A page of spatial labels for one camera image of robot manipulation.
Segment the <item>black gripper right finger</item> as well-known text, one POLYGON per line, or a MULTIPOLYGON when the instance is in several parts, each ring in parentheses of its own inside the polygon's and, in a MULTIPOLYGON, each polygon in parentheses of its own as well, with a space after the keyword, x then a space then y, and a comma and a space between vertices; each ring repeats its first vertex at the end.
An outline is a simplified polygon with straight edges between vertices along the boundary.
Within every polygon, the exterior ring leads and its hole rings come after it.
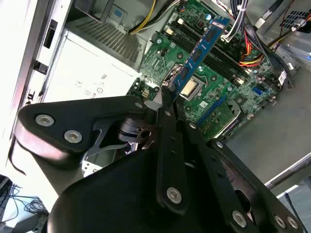
POLYGON ((175 101, 184 121, 188 151, 196 157, 211 199, 205 217, 211 217, 210 233, 302 233, 303 224, 223 142, 208 143, 194 123, 186 120, 184 102, 175 101))

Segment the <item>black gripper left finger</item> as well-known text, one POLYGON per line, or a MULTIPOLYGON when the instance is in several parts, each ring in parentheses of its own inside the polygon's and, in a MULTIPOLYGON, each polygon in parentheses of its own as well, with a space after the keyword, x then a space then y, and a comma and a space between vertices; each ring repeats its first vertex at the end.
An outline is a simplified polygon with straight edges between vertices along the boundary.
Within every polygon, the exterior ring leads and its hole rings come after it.
POLYGON ((18 113, 15 136, 24 149, 63 169, 77 168, 102 151, 138 143, 140 148, 127 156, 146 152, 153 157, 155 200, 161 209, 182 216, 190 203, 178 130, 184 121, 178 119, 168 89, 162 101, 157 110, 134 96, 29 105, 18 113))

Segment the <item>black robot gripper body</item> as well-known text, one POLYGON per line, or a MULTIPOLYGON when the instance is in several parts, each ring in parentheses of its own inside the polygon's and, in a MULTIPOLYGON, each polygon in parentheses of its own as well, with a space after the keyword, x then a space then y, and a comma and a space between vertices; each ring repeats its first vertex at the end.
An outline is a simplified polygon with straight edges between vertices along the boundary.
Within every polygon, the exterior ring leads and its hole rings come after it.
POLYGON ((215 197, 185 166, 190 206, 184 216, 161 209, 155 199, 155 164, 135 153, 69 186, 49 215, 50 233, 230 233, 215 197))

